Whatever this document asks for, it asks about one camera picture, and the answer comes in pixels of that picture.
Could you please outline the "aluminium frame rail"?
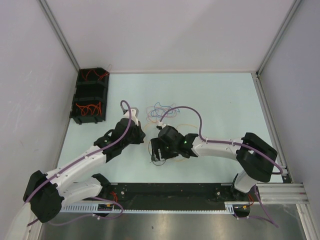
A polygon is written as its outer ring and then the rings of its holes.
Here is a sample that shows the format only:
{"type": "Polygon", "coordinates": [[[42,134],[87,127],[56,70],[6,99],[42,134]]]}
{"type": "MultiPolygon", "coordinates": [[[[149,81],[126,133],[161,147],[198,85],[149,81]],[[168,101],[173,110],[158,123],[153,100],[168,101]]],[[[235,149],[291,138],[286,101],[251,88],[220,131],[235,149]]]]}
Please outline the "aluminium frame rail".
{"type": "Polygon", "coordinates": [[[308,204],[302,183],[258,183],[257,190],[263,204],[308,204]]]}

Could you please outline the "black compartment storage bin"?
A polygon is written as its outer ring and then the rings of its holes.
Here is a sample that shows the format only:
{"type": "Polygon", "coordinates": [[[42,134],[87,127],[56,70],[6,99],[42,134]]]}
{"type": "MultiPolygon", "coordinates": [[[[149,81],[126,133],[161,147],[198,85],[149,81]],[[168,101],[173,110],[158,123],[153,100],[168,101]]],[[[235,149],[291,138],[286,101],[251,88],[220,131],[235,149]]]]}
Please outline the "black compartment storage bin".
{"type": "Polygon", "coordinates": [[[106,120],[110,73],[102,67],[81,68],[69,117],[78,125],[106,120]]]}

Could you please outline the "aluminium corner post left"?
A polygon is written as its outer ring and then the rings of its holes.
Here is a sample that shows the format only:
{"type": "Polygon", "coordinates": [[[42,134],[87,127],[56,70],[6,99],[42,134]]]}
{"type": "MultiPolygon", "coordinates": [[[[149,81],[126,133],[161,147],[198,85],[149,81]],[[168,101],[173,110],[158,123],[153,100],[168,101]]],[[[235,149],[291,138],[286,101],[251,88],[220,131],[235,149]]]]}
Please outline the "aluminium corner post left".
{"type": "Polygon", "coordinates": [[[53,13],[49,3],[47,0],[37,0],[37,3],[39,4],[44,16],[46,17],[50,27],[52,28],[55,36],[57,37],[59,43],[62,46],[62,49],[67,55],[67,58],[71,62],[72,66],[74,67],[75,71],[78,72],[80,69],[80,65],[72,51],[72,48],[70,44],[68,43],[68,40],[63,33],[63,30],[55,17],[55,14],[53,13]]]}

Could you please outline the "aluminium corner post right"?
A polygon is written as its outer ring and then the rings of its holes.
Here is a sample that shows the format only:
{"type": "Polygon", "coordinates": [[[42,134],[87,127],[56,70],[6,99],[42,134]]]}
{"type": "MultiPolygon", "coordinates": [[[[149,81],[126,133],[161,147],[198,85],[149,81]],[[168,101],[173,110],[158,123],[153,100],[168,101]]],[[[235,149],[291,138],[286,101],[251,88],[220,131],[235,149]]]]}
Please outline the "aluminium corner post right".
{"type": "Polygon", "coordinates": [[[286,13],[282,23],[280,24],[280,27],[278,28],[275,37],[273,38],[269,48],[267,49],[266,54],[264,55],[261,63],[259,64],[255,74],[257,77],[259,77],[262,72],[264,71],[264,68],[266,67],[267,63],[269,62],[270,58],[272,57],[274,51],[276,50],[277,46],[279,45],[280,41],[284,37],[287,28],[291,24],[293,18],[295,17],[299,7],[303,3],[303,0],[294,0],[286,13]]]}

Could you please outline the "aluminium corner post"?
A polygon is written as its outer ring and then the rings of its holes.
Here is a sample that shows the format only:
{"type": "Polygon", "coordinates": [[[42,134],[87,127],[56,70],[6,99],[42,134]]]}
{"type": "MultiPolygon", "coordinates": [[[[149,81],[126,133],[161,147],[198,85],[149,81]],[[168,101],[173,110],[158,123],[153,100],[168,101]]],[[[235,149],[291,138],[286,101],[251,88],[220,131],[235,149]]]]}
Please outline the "aluminium corner post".
{"type": "Polygon", "coordinates": [[[63,30],[55,17],[55,14],[53,13],[49,3],[47,0],[37,0],[37,3],[39,4],[44,16],[46,17],[50,27],[52,28],[55,36],[57,37],[59,43],[62,46],[62,49],[67,55],[67,58],[71,62],[72,66],[74,67],[75,71],[78,72],[80,69],[80,65],[72,51],[72,48],[70,44],[68,43],[68,40],[63,33],[63,30]]]}
{"type": "Polygon", "coordinates": [[[280,41],[284,37],[287,28],[291,24],[293,18],[295,17],[299,7],[303,3],[303,0],[294,0],[286,13],[282,23],[280,24],[280,27],[278,28],[275,37],[273,38],[269,48],[267,49],[266,54],[264,55],[261,63],[259,64],[255,74],[257,77],[259,77],[262,72],[264,71],[264,68],[266,67],[267,63],[269,62],[270,58],[272,57],[274,51],[276,50],[277,46],[279,45],[280,41]]]}

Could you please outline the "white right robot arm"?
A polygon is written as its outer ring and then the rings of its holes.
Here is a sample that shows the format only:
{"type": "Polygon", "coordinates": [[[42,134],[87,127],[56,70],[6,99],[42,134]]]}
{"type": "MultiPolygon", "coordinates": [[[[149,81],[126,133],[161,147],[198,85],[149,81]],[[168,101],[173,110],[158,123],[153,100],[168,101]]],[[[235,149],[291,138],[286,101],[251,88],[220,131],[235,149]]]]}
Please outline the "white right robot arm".
{"type": "Polygon", "coordinates": [[[257,183],[271,180],[278,152],[252,132],[236,140],[205,139],[197,133],[182,135],[173,126],[159,130],[150,140],[153,161],[183,158],[219,157],[237,161],[242,171],[233,180],[231,196],[242,201],[257,183]]]}

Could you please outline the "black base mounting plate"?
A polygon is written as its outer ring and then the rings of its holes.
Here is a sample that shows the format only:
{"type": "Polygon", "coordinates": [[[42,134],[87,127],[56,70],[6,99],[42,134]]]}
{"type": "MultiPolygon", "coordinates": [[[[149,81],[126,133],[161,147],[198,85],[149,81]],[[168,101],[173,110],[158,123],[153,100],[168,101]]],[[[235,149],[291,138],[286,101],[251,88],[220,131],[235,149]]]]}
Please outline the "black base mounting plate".
{"type": "Polygon", "coordinates": [[[255,192],[241,193],[230,183],[110,183],[102,187],[99,198],[117,203],[228,203],[249,212],[258,202],[255,192]]]}

